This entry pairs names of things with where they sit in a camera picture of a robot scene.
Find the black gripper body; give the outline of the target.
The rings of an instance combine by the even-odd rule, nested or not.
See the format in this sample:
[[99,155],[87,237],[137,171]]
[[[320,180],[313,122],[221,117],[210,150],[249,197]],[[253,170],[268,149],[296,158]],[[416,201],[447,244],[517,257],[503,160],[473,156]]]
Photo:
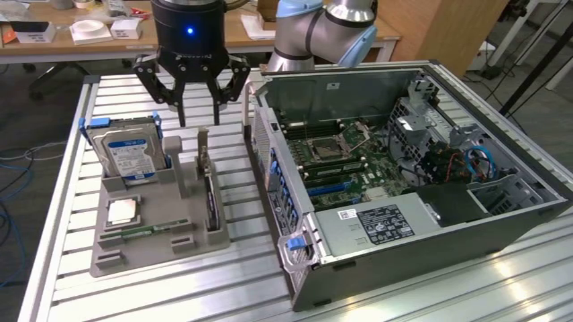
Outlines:
[[159,64],[187,83],[217,78],[229,63],[224,1],[153,1]]

